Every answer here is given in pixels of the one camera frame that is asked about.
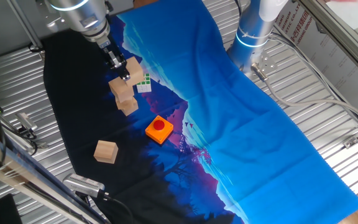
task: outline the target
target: connector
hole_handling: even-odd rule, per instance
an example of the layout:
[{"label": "connector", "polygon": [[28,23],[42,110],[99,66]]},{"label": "connector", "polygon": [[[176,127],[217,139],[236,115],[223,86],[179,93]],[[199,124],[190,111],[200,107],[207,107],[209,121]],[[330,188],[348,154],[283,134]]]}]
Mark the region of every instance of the connector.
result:
[{"label": "connector", "polygon": [[253,72],[255,72],[255,74],[261,79],[262,82],[265,82],[266,80],[269,79],[269,78],[267,77],[267,75],[266,75],[263,71],[260,70],[258,64],[253,63],[253,64],[251,65],[251,70],[252,70]]}]

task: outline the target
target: corrugated metal surface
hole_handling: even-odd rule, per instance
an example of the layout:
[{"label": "corrugated metal surface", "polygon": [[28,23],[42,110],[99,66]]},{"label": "corrugated metal surface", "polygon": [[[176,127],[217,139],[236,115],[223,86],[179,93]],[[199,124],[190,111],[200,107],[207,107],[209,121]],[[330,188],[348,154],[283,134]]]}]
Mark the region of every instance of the corrugated metal surface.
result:
[{"label": "corrugated metal surface", "polygon": [[[237,29],[238,10],[233,0],[205,0],[229,47]],[[274,42],[267,44],[267,52],[278,65],[277,72],[269,74],[272,86],[286,100],[303,101],[333,98],[317,76],[286,47]],[[58,179],[73,172],[65,145],[45,92],[43,83],[44,64],[38,54],[27,49],[0,58],[0,105],[6,110],[5,117],[14,126],[14,113],[26,112],[39,126],[36,134],[48,142],[47,150],[40,150],[34,157]],[[265,85],[254,80],[269,94]],[[328,164],[343,181],[358,193],[358,145],[345,150],[341,144],[358,132],[358,124],[344,108],[323,104],[304,108],[282,106],[285,112],[305,133]],[[60,214],[0,183],[0,197],[14,194],[24,223],[70,223]]]},{"label": "corrugated metal surface", "polygon": [[[23,111],[35,121],[38,141],[48,143],[34,158],[57,179],[74,173],[73,166],[60,135],[59,127],[44,87],[44,63],[39,54],[28,49],[0,57],[0,106],[4,117],[13,126],[19,122],[14,114]],[[13,194],[23,223],[70,223],[63,215],[0,182],[0,198]]]}]

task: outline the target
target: orange block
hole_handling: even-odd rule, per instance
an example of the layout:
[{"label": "orange block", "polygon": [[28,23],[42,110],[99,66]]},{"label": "orange block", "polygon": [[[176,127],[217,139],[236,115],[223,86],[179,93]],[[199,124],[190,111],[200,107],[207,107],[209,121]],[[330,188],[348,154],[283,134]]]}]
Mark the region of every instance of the orange block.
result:
[{"label": "orange block", "polygon": [[159,144],[162,144],[172,131],[173,124],[169,123],[166,119],[157,116],[146,128],[146,135]]}]

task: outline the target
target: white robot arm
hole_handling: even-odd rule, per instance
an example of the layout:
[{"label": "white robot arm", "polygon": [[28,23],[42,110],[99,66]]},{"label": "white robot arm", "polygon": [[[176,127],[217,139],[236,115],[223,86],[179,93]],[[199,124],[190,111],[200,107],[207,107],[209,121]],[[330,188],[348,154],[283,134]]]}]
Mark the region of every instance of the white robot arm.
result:
[{"label": "white robot arm", "polygon": [[262,52],[273,29],[274,20],[288,0],[251,0],[242,12],[233,45],[227,51],[244,73],[262,60]]},{"label": "white robot arm", "polygon": [[49,0],[65,22],[74,31],[81,32],[86,40],[97,43],[106,63],[123,80],[130,79],[126,60],[110,35],[106,18],[111,7],[105,0]]}]

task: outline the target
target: white cable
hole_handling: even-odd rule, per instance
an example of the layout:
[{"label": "white cable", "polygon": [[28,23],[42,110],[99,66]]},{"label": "white cable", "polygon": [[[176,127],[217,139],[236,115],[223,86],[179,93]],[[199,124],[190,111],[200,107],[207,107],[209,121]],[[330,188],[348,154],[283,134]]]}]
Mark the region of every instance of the white cable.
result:
[{"label": "white cable", "polygon": [[267,86],[267,88],[270,90],[270,92],[272,93],[272,95],[280,102],[282,102],[283,104],[287,105],[287,106],[309,106],[309,105],[313,105],[313,104],[317,104],[317,103],[334,103],[337,105],[341,105],[344,106],[346,108],[348,108],[349,110],[355,112],[358,115],[358,109],[355,108],[354,106],[347,104],[345,102],[339,101],[339,100],[311,100],[311,101],[306,101],[306,102],[301,102],[301,103],[291,103],[288,101],[283,100],[282,98],[280,98],[277,93],[273,90],[272,86],[270,85],[269,80],[265,81],[265,84]]},{"label": "white cable", "polygon": [[[276,41],[276,42],[279,42],[289,48],[291,48],[298,56],[299,58],[304,61],[305,63],[307,63],[313,70],[315,70],[316,72],[318,72],[319,70],[312,64],[310,63],[309,61],[307,61],[305,58],[303,58],[302,55],[300,55],[299,53],[299,48],[297,46],[295,46],[297,49],[295,49],[294,47],[292,47],[290,44],[282,41],[282,40],[279,40],[279,39],[276,39],[276,38],[270,38],[270,40],[273,40],[273,41]],[[329,88],[329,85],[327,83],[327,81],[324,79],[324,77],[322,76],[322,74],[318,74],[320,76],[320,78],[322,79],[322,81],[324,82],[324,84],[326,85],[326,87],[331,91],[332,94],[335,95],[335,93]],[[270,85],[269,81],[266,80],[266,85],[267,87],[269,88],[270,92],[272,92],[272,95],[274,97],[276,97],[276,99],[278,101],[281,101],[282,103],[284,103],[285,105],[287,106],[307,106],[307,105],[312,105],[312,104],[316,104],[316,103],[334,103],[334,104],[338,104],[338,105],[341,105],[341,106],[344,106],[346,108],[348,108],[349,110],[355,112],[356,114],[358,114],[358,109],[353,107],[352,105],[348,104],[348,103],[345,103],[345,102],[342,102],[342,101],[339,101],[339,100],[313,100],[313,101],[306,101],[306,102],[302,102],[302,103],[290,103],[290,102],[287,102],[283,99],[281,99],[279,96],[277,96],[277,94],[274,92],[272,86]]]}]

